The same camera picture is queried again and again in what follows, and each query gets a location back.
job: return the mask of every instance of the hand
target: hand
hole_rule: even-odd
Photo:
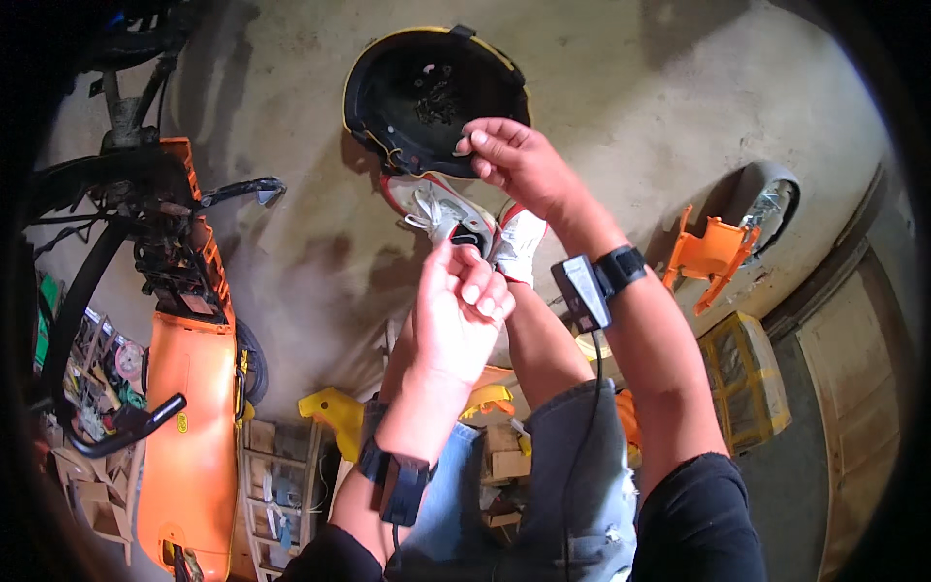
[[[426,258],[413,308],[412,373],[445,386],[419,389],[468,398],[514,306],[504,277],[475,247],[443,241]]]
[[[456,144],[456,151],[476,153],[472,168],[480,178],[545,221],[586,191],[549,140],[535,129],[513,119],[484,117],[465,124],[463,133],[466,137]]]

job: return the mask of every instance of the white sneaker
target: white sneaker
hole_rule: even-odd
[[[516,200],[509,200],[498,215],[501,232],[489,263],[509,281],[533,287],[533,254],[549,225]]]
[[[498,224],[487,210],[459,196],[442,176],[383,174],[381,182],[387,203],[405,223],[423,228],[434,245],[447,238],[453,244],[474,244],[481,258],[488,259]]]

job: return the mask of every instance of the black helmet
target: black helmet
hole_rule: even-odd
[[[463,125],[509,117],[529,126],[529,97],[517,65],[475,31],[407,28],[356,59],[343,94],[343,125],[379,155],[386,172],[474,179],[468,157],[452,154]]]

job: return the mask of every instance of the black sleeve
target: black sleeve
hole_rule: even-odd
[[[301,555],[288,562],[280,582],[326,580],[337,582],[378,582],[382,565],[356,539],[339,527],[327,524],[304,548]]]
[[[637,525],[637,582],[766,579],[747,488],[720,454],[702,454],[669,473],[646,498]]]

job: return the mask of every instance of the person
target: person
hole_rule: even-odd
[[[474,238],[457,223],[474,215],[474,205],[447,183],[385,189],[408,198],[389,201],[419,217],[408,222],[426,229],[436,247],[381,391],[366,406],[363,439],[373,435],[381,450],[437,467],[417,521],[400,528],[394,555],[391,524],[378,511],[381,488],[354,469],[333,499],[329,524],[280,579],[765,579],[747,490],[672,296],[647,267],[610,300],[614,323],[604,331],[642,432],[635,533],[638,493],[614,384],[596,386],[573,337],[533,291],[532,275],[547,226],[569,256],[592,262],[630,243],[538,131],[482,118],[464,135],[457,150],[474,154],[480,178],[511,198],[488,261],[475,244],[451,243]],[[529,499],[507,548],[479,515],[479,432],[457,422],[503,326],[533,439]]]

